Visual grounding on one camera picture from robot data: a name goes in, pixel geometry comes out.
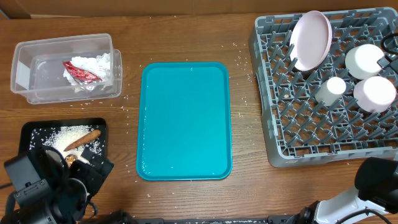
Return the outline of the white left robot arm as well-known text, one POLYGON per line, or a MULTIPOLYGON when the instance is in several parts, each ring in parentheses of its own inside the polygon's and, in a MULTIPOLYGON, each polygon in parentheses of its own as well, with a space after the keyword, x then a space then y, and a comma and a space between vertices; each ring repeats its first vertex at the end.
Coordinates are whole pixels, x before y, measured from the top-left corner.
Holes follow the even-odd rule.
POLYGON ((92 152, 85 156, 87 162, 67 164, 57 150, 42 146, 6 161, 4 168, 15 191, 1 223, 135 223, 122 210, 84 219, 88 206, 97 208, 91 199, 114 167, 103 156, 92 152))

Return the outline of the brown food scrap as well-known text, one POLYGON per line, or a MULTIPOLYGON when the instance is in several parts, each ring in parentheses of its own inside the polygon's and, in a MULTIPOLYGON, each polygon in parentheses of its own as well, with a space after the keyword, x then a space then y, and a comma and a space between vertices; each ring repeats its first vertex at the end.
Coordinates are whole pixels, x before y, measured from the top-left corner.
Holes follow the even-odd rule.
POLYGON ((68 167, 71 167, 71 165, 77 160, 77 156, 75 154, 69 154, 65 157, 65 161, 68 165, 68 167))

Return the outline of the brown sausage piece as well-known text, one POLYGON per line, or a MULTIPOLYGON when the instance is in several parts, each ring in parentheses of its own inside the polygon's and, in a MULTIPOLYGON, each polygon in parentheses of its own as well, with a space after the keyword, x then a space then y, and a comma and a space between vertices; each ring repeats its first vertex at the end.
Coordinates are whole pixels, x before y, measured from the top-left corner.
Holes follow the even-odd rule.
POLYGON ((84 145, 86 143, 89 143, 92 140, 95 140, 101 136, 101 131, 99 129, 95 129, 91 131, 90 133, 84 135, 80 139, 77 139, 75 142, 71 143, 69 146, 67 146, 64 151, 70 151, 76 147, 79 147, 81 145, 84 145))

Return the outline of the light green bowl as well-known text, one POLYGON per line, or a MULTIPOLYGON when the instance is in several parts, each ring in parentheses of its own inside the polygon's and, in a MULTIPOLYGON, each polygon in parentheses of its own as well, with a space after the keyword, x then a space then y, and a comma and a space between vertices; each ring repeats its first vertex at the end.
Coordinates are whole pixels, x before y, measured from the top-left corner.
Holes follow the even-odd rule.
POLYGON ((359 80, 376 76, 381 70, 377 63, 384 52, 376 45, 364 44, 351 49, 345 57, 345 65, 349 74, 359 80))

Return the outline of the large pink plate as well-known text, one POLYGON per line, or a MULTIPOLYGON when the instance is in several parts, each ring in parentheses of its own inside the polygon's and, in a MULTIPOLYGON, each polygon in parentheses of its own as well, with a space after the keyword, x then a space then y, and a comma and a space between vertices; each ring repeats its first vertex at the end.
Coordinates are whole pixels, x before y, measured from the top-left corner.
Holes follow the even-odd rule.
POLYGON ((319 66, 330 50, 332 33, 330 21, 322 12, 305 13, 290 37, 290 45, 294 46, 290 59, 297 59, 295 68, 305 72, 319 66))

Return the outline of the white cup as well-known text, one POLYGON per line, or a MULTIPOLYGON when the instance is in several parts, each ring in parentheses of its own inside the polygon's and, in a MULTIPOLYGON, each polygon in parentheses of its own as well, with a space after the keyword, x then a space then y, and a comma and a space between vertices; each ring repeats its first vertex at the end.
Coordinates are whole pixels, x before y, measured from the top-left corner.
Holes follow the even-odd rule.
POLYGON ((331 106, 337 99, 341 98, 346 91, 346 83, 342 78, 331 77, 323 83, 315 95, 315 99, 320 103, 323 101, 325 106, 331 106))

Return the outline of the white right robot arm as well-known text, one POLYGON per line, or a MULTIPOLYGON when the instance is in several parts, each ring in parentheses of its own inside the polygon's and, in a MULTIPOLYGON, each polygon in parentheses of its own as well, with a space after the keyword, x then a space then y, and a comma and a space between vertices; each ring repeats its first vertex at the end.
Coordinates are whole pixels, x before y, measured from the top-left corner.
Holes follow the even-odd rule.
MULTIPOLYGON (((396 97, 390 84, 372 76, 355 86, 354 97, 362 109, 379 112, 396 97)), ((397 161, 370 157, 359 167, 352 188, 329 200, 314 202, 287 223, 355 223, 371 215, 389 223, 386 213, 397 213, 397 161)))

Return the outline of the red snack wrapper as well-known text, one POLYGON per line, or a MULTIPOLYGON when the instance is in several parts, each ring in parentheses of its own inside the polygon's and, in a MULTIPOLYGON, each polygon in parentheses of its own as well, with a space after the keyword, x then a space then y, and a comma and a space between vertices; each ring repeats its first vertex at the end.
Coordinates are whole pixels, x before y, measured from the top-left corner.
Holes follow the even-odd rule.
POLYGON ((101 81, 100 77, 87 70, 74 66, 71 61, 63 62, 63 66, 65 67, 66 71, 72 76, 72 78, 78 80, 79 82, 93 83, 101 81))

